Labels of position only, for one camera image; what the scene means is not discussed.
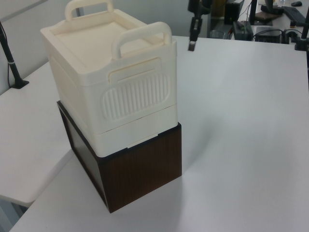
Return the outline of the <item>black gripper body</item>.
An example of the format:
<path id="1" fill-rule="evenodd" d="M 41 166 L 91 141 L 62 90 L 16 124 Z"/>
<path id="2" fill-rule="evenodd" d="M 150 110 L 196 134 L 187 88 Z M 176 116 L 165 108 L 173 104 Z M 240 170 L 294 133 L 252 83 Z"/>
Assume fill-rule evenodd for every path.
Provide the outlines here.
<path id="1" fill-rule="evenodd" d="M 194 14 L 195 18 L 211 13 L 211 0 L 189 0 L 187 10 Z"/>

